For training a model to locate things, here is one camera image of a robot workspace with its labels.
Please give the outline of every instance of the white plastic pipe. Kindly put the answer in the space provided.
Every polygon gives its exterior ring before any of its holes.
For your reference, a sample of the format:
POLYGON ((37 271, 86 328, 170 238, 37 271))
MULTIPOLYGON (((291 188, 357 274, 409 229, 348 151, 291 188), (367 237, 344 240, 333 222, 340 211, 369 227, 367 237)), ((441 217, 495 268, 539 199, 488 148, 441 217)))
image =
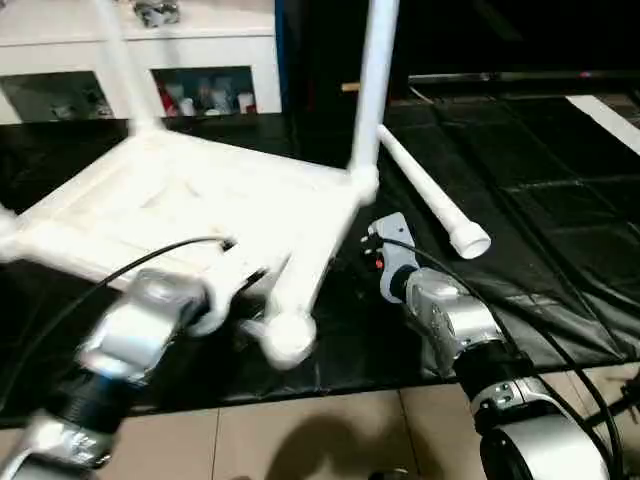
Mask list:
POLYGON ((154 116, 145 89, 142 87, 138 69, 135 66, 127 43, 124 40, 118 20, 116 5, 113 0, 93 0, 104 32, 107 53, 112 62, 111 68, 118 77, 120 86, 125 92, 131 118, 129 128, 133 133, 148 128, 162 128, 160 121, 154 116))
POLYGON ((372 201, 378 187, 377 128, 382 123, 393 56, 399 0, 371 0, 362 54, 360 94, 349 170, 357 180, 369 180, 364 196, 372 201))
POLYGON ((486 252, 491 246, 487 232, 467 218, 384 125, 378 127, 378 135, 391 157, 449 232, 449 241, 456 252, 467 260, 486 252))

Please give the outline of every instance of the black robot arm segment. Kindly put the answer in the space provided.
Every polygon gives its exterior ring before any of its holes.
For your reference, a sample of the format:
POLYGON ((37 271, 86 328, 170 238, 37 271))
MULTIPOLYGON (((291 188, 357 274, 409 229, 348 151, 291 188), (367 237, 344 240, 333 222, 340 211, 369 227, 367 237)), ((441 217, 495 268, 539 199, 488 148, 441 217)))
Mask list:
POLYGON ((77 369, 29 421, 0 480, 88 478, 177 335, 209 308, 194 279, 142 270, 76 355, 77 369))

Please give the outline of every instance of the metal object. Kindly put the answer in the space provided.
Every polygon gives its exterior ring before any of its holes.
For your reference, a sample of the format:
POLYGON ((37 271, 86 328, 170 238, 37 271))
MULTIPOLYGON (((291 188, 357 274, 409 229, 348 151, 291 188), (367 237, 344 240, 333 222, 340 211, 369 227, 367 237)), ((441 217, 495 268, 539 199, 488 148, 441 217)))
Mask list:
POLYGON ((507 410, 516 405, 538 400, 549 402, 566 413, 562 406, 549 395, 544 384, 534 377, 498 382, 485 388, 471 401, 471 413, 475 415, 482 408, 487 408, 489 404, 498 410, 507 410))
POLYGON ((177 332, 206 304, 202 282, 142 270, 107 310, 78 354, 87 369, 144 383, 177 332))
POLYGON ((133 11, 147 28, 180 21, 177 0, 136 0, 133 11))
POLYGON ((421 268, 407 280, 412 326, 423 336, 423 356, 433 356, 439 373, 449 376, 460 353, 472 345, 503 340, 484 303, 449 275, 421 268))
POLYGON ((563 415, 545 415, 498 429, 513 442, 535 480, 609 478, 591 439, 563 415))
POLYGON ((38 412, 0 468, 0 480, 14 478, 32 455, 74 467, 98 468, 109 459, 114 441, 113 435, 87 430, 44 411, 38 412))
MULTIPOLYGON (((382 238, 390 238, 399 240, 408 245, 414 246, 409 226, 404 219, 404 215, 400 212, 388 215, 380 220, 373 222, 368 229, 370 235, 378 234, 382 238)), ((391 279, 396 272, 405 266, 420 268, 416 261, 416 256, 411 250, 402 248, 391 243, 383 243, 381 247, 382 256, 384 258, 384 270, 380 278, 380 293, 385 300, 391 303, 402 303, 402 299, 397 298, 391 293, 391 279)))

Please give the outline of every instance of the silver robot arm segment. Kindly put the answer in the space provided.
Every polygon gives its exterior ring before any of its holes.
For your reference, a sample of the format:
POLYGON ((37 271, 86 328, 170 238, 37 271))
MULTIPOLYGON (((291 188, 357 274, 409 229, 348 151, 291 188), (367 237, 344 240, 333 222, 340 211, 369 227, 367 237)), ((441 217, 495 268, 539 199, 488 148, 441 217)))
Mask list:
POLYGON ((457 377, 470 402, 488 480, 606 480, 605 460, 589 436, 515 352, 487 306, 449 275, 420 268, 401 213, 374 222, 363 243, 383 257, 382 296, 404 305, 422 337, 423 370, 457 377))
POLYGON ((78 373, 52 392, 0 467, 0 480, 89 478, 176 337, 210 309, 195 279, 142 270, 76 355, 78 373))

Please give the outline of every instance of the black cable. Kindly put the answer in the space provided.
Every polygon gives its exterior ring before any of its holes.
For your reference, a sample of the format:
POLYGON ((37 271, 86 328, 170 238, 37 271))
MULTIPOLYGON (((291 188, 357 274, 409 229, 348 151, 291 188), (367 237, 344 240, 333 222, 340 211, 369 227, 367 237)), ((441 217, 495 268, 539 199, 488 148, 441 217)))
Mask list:
POLYGON ((100 282, 93 285, 86 292, 80 295, 78 298, 73 300, 71 303, 67 304, 56 316, 54 316, 49 323, 47 323, 44 328, 42 328, 38 334, 31 340, 31 342, 27 345, 27 347, 22 351, 20 358, 15 362, 15 366, 10 370, 8 381, 5 383, 5 387, 2 390, 2 394, 0 395, 0 412, 5 409, 7 406, 7 402, 9 401, 9 397, 11 396, 11 392, 15 387, 15 383, 20 377, 20 373, 24 368, 25 364, 29 361, 29 358, 36 349, 40 346, 45 338, 47 338, 51 332, 58 326, 62 321, 67 318, 76 308, 82 305, 91 295, 96 293, 98 290, 105 288, 111 282, 116 280, 118 277, 121 277, 125 273, 133 270, 134 268, 139 267, 143 263, 148 262, 149 260, 153 260, 160 255, 163 255, 171 250, 175 250, 180 247, 184 247, 187 245, 191 245, 193 243, 202 243, 202 242, 224 242, 226 245, 223 245, 223 248, 228 248, 232 243, 229 239, 223 237, 195 237, 190 238, 188 240, 183 240, 180 242, 172 243, 171 245, 167 245, 166 247, 159 248, 158 250, 154 250, 147 255, 140 257, 139 259, 125 265, 124 267, 116 270, 111 275, 102 279, 100 282))
MULTIPOLYGON (((516 344, 515 340, 513 339, 513 336, 509 333, 504 322, 502 321, 500 316, 497 314, 495 309, 493 309, 493 307, 491 306, 491 303, 488 302, 485 299, 485 296, 480 294, 480 292, 476 288, 469 285, 469 283, 466 280, 464 280, 460 275, 458 275, 456 272, 454 272, 451 268, 446 266, 444 263, 434 258, 428 252, 425 252, 424 250, 414 247, 413 245, 409 245, 408 243, 402 242, 400 240, 391 239, 391 238, 380 237, 380 241, 384 243, 389 243, 392 245, 397 245, 402 248, 406 248, 407 250, 410 250, 416 253, 417 255, 420 255, 421 257, 429 261, 431 264, 433 264, 436 268, 438 268, 441 272, 446 273, 447 275, 450 275, 453 279, 459 282, 463 287, 465 287, 469 291, 471 295, 477 297, 481 302, 483 302, 487 306, 487 308, 489 309, 489 312, 493 315, 494 319, 496 320, 496 323, 498 323, 498 325, 500 326, 500 329, 502 330, 502 333, 505 336, 505 339, 514 348, 519 350, 519 347, 516 344)), ((535 317, 535 314, 533 314, 532 312, 522 307, 514 305, 508 300, 501 298, 497 295, 491 295, 491 300, 493 300, 495 304, 500 305, 502 308, 512 309, 512 310, 518 309, 519 317, 522 318, 531 328, 533 328, 542 338, 544 338, 545 341, 549 343, 549 345, 551 345, 551 347, 560 355, 560 357, 569 366, 569 368, 574 372, 576 372, 576 375, 578 375, 578 378, 584 384, 585 388, 589 391, 589 393, 595 400, 596 404, 598 405, 598 408, 600 409, 602 415, 604 416, 605 424, 607 425, 607 430, 609 433, 609 437, 611 439, 611 455, 606 455, 605 458, 609 458, 608 465, 610 469, 611 478, 612 480, 622 479, 624 475, 624 468, 623 468, 623 461, 622 461, 622 442, 620 440, 620 432, 618 431, 618 427, 613 419, 613 416, 611 415, 609 406, 607 405, 607 402, 604 400, 604 398, 602 398, 602 394, 600 393, 598 388, 593 384, 591 379, 587 377, 587 375, 584 373, 584 370, 580 368, 580 366, 575 362, 575 360, 571 357, 571 355, 569 355, 569 353, 558 343, 558 341, 549 332, 547 332, 547 330, 545 330, 544 327, 540 325, 540 322, 538 318, 535 317)), ((575 413, 576 416, 578 416, 575 410, 571 409, 568 411, 569 412, 573 411, 573 413, 575 413)), ((589 429, 583 420, 579 423, 579 425, 585 431, 585 433, 587 433, 587 435, 589 435, 589 437, 592 438, 593 440, 593 436, 595 435, 593 433, 593 430, 589 429)), ((600 443, 596 443, 596 446, 600 450, 601 448, 600 443)))

